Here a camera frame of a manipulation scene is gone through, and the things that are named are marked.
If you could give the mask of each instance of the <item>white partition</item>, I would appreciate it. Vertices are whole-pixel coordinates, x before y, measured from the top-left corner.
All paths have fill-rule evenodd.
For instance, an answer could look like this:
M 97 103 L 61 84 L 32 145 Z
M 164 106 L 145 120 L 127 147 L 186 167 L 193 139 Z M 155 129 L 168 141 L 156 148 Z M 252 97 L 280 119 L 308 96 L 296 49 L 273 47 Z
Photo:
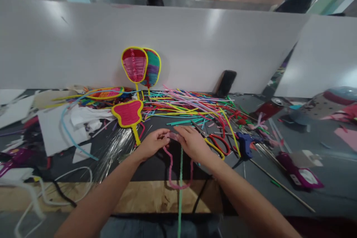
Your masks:
M 357 18 L 312 15 L 275 96 L 310 98 L 337 86 L 357 87 Z
M 308 15 L 177 7 L 0 0 L 0 88 L 133 86 L 128 46 L 162 59 L 162 85 L 211 91 L 224 70 L 231 92 L 261 93 Z

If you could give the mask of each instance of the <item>black phone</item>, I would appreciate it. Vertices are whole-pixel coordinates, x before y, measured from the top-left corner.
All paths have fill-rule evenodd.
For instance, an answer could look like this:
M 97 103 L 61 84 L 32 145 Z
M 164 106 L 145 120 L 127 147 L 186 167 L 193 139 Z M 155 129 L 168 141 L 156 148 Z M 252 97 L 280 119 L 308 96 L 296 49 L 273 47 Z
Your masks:
M 216 91 L 217 97 L 225 98 L 228 95 L 236 76 L 237 76 L 236 71 L 226 70 L 223 72 L 223 74 L 221 76 L 221 81 L 219 82 L 219 85 L 218 85 L 218 88 Z

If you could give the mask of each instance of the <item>wooden skewer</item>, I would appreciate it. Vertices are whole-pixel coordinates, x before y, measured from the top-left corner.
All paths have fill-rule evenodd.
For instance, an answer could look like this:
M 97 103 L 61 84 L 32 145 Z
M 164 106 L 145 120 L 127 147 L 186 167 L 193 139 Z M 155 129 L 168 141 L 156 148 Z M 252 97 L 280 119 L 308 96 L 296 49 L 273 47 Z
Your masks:
M 284 190 L 286 190 L 288 193 L 290 193 L 296 200 L 298 200 L 300 203 L 302 203 L 307 209 L 309 209 L 311 212 L 316 213 L 315 210 L 311 206 L 309 206 L 307 203 L 305 203 L 303 200 L 301 200 L 296 194 L 294 194 L 292 191 L 290 191 L 287 187 L 285 187 L 283 184 L 281 184 L 279 181 L 277 181 L 272 175 L 270 175 L 264 168 L 262 168 L 260 165 L 258 165 L 256 162 L 254 162 L 252 159 L 250 161 L 255 164 L 261 171 L 263 171 L 265 174 L 267 174 L 271 179 L 275 180 L 276 183 L 278 183 Z

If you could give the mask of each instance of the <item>scissors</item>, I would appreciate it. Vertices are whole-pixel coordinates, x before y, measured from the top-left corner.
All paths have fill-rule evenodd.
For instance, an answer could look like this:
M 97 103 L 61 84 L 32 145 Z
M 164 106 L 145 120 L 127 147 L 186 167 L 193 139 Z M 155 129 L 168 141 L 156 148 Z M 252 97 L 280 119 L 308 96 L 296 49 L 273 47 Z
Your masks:
M 213 149 L 215 149 L 218 154 L 221 156 L 222 160 L 224 160 L 225 156 L 229 155 L 231 153 L 231 148 L 228 145 L 228 143 L 221 137 L 214 135 L 214 134 L 207 134 L 205 131 L 203 131 L 195 122 L 192 122 L 193 125 L 196 127 L 196 129 L 200 132 L 200 134 L 203 136 L 205 139 L 205 142 L 210 145 Z M 208 138 L 211 138 L 214 144 L 208 141 Z M 222 141 L 222 143 L 225 145 L 227 152 L 224 152 L 221 147 L 218 145 L 217 141 L 215 139 L 219 139 Z

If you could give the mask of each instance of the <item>black hair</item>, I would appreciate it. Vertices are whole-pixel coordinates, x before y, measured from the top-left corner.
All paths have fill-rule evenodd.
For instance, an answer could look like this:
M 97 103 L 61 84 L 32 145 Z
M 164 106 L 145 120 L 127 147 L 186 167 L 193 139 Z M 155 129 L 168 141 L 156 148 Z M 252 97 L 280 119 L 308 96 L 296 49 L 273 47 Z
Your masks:
M 286 0 L 275 12 L 304 14 L 309 10 L 311 1 L 312 0 Z
M 147 6 L 164 6 L 163 0 L 147 0 Z

